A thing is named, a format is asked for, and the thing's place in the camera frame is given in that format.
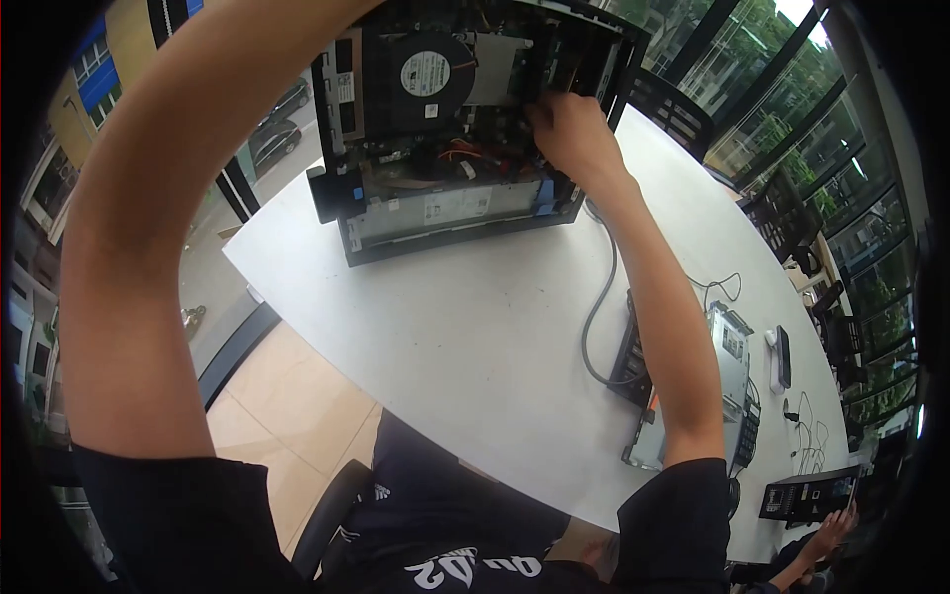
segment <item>computer tower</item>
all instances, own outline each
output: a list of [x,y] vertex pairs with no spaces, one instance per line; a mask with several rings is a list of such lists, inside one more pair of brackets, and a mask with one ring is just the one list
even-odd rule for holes
[[846,509],[854,498],[860,466],[790,476],[766,485],[759,517],[799,524],[823,522],[832,511]]
[[523,106],[572,91],[616,128],[649,40],[575,0],[383,3],[312,64],[320,222],[339,226],[350,266],[573,222],[583,194]]

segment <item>parked car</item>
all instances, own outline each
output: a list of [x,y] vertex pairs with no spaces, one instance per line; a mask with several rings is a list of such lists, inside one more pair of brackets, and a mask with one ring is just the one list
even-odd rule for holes
[[286,155],[294,152],[302,138],[300,128],[290,120],[267,120],[248,139],[254,171],[260,177]]
[[307,80],[303,77],[298,78],[297,82],[283,94],[274,109],[267,114],[267,117],[261,120],[261,123],[286,120],[288,116],[310,102],[310,94],[310,85],[307,84]]

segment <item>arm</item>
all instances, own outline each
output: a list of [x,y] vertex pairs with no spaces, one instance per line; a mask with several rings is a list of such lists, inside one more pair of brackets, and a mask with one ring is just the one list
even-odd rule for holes
[[527,114],[538,148],[597,204],[623,256],[643,355],[663,407],[664,466],[724,458],[719,367],[706,319],[598,101],[546,95]]
[[792,584],[809,574],[816,563],[830,555],[857,523],[858,510],[853,503],[848,509],[829,513],[795,559],[769,580],[769,584],[774,585],[780,592],[788,590]]
[[188,224],[221,168],[335,35],[381,0],[241,0],[190,19],[109,115],[74,190],[63,374],[76,443],[213,456],[181,327]]

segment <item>round table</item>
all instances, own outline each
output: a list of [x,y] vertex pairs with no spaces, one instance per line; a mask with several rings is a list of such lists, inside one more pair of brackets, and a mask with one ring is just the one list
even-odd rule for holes
[[[617,129],[629,170],[683,268],[743,277],[731,307],[756,332],[750,375],[762,422],[729,558],[765,562],[782,526],[759,520],[766,483],[794,473],[798,447],[769,392],[765,330],[788,332],[795,409],[807,391],[829,428],[825,469],[846,462],[844,420],[824,352],[782,266],[723,187],[631,107]],[[335,224],[320,225],[301,174],[224,253],[280,316],[340,372],[435,443],[554,508],[617,530],[617,508],[653,474],[620,461],[637,407],[594,380],[580,331],[610,268],[604,229],[574,224],[477,240],[349,268]],[[627,323],[623,270],[589,337],[610,373]],[[710,299],[723,298],[717,289]]]

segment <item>black t-shirt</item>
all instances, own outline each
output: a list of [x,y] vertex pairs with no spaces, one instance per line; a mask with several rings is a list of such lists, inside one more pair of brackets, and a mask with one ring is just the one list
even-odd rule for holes
[[[725,462],[662,471],[617,511],[611,584],[585,565],[505,555],[465,533],[402,549],[338,583],[304,580],[280,552],[267,469],[217,458],[132,460],[75,449],[77,471],[123,576],[141,592],[725,592]],[[491,550],[490,556],[484,551]]]

